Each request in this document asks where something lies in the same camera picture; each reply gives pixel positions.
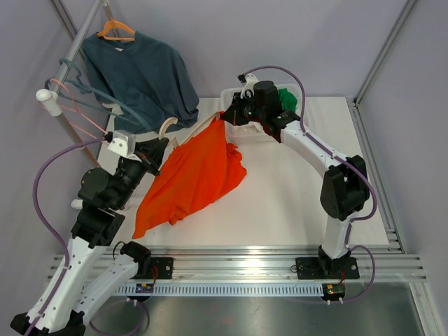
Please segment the beige hanger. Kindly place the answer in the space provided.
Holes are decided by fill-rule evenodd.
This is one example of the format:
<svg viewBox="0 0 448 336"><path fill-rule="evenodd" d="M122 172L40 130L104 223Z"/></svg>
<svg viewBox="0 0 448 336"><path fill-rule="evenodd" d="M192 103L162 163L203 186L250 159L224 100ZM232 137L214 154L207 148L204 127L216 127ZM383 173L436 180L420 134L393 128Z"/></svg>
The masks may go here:
<svg viewBox="0 0 448 336"><path fill-rule="evenodd" d="M205 128L207 128L213 121L219 119L219 113L213 113L206 119L198 121L194 124L191 129L179 129L175 132L168 132L169 128L176 125L179 121L175 117L170 117L166 119L160 127L157 139L163 140L168 139L168 145L173 148L178 148L179 146L186 144L191 138L197 136Z"/></svg>

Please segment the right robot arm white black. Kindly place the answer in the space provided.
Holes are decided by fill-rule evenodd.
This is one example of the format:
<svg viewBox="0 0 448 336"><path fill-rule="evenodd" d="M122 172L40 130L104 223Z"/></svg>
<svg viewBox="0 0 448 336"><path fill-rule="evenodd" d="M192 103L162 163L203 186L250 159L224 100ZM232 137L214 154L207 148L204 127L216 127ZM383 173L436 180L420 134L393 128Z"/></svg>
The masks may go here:
<svg viewBox="0 0 448 336"><path fill-rule="evenodd" d="M328 219L316 257L297 258L299 279L357 279L356 259L349 245L352 224L374 197L364 159L347 157L305 126L304 99L270 80L249 80L220 94L221 116L232 127L258 123L269 137L305 159L322 178L320 203Z"/></svg>

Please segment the blue hanger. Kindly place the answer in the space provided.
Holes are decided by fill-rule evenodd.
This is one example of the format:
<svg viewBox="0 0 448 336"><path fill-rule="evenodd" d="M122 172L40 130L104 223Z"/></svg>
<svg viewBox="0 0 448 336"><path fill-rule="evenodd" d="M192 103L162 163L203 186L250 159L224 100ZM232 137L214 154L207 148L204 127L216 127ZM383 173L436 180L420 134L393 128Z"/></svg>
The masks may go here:
<svg viewBox="0 0 448 336"><path fill-rule="evenodd" d="M128 105L124 104L123 102L119 101L115 97L112 97L109 94L106 94L105 92L98 90L97 88L94 88L90 85L85 84L82 79L82 72L81 69L78 67L77 64L75 64L73 61L61 57L59 58L59 64L68 66L68 73L71 69L74 69L76 72L75 80L66 79L63 80L62 83L69 83L76 87L76 89L82 94L82 95L88 95L88 94L94 94L95 96L100 96L101 98L105 98L109 103L118 105L120 110L122 111L122 114L119 114L118 112L112 112L111 107L103 107L103 108L96 108L93 105L89 105L87 103L84 103L80 100L75 99L75 103L80 103L81 105L88 106L93 109L97 109L98 111L103 111L105 114L109 114L110 116L114 116L115 118L119 120L123 120L126 123L129 123L131 125L135 126L141 126L146 132L153 131L150 124L142 117L140 116L134 109L129 107Z"/></svg>

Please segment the pink wire hanger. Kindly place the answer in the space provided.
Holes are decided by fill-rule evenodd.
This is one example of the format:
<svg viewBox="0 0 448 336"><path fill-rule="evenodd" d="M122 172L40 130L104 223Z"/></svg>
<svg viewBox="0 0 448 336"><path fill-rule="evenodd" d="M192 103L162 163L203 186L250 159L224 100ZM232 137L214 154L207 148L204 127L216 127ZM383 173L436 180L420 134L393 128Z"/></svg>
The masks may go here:
<svg viewBox="0 0 448 336"><path fill-rule="evenodd" d="M71 101L73 108L65 106L65 105L61 105L61 106L59 105L61 107L61 109L77 113L82 118L84 118L86 121L88 121L92 126L94 126L94 128L99 130L102 135L106 135L107 132L103 127L99 126L94 120L92 120L91 118L89 118L87 115L84 114L84 112L80 108L78 102L74 99L73 92L70 91L70 89L65 84L63 84L60 80L57 80L56 78L50 78L49 81L51 84L58 84L69 95L69 98L67 98L67 99ZM87 130L83 129L82 127L78 126L76 123L69 121L69 124L70 124L70 126L74 127L76 130L81 131L82 133L88 135L89 137L92 137L92 138L95 137L93 134L91 134Z"/></svg>

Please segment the green t shirt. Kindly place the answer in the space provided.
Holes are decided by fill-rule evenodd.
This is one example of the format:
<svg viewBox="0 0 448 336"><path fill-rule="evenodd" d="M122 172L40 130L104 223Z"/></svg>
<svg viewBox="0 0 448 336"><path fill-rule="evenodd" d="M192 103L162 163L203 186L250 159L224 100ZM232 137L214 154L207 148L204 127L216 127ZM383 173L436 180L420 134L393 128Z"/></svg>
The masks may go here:
<svg viewBox="0 0 448 336"><path fill-rule="evenodd" d="M289 92L286 88L282 88L278 89L278 95L283 110L296 111L298 100L293 93Z"/></svg>

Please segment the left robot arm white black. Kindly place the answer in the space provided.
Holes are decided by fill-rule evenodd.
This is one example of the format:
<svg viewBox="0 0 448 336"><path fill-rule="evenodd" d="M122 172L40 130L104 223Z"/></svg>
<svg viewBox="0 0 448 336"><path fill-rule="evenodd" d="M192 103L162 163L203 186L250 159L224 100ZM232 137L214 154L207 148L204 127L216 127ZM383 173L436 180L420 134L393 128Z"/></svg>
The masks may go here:
<svg viewBox="0 0 448 336"><path fill-rule="evenodd" d="M112 265L90 285L86 279L106 252L125 217L126 203L146 174L159 175L168 139L152 139L132 146L136 159L122 156L114 174L102 168L81 179L80 212L69 241L61 240L64 257L38 302L10 323L20 335L83 335L102 305L130 279L150 281L172 277L171 258L152 258L151 250L130 241L116 253Z"/></svg>

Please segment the orange t shirt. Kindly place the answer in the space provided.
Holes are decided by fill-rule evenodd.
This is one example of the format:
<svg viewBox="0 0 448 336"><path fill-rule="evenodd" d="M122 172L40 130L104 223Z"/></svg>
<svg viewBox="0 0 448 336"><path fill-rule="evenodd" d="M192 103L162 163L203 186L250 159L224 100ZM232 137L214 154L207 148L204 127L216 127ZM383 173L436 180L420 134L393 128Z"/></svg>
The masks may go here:
<svg viewBox="0 0 448 336"><path fill-rule="evenodd" d="M213 118L169 155L136 210L132 238L204 209L238 187L246 175L238 146L227 142L225 121Z"/></svg>

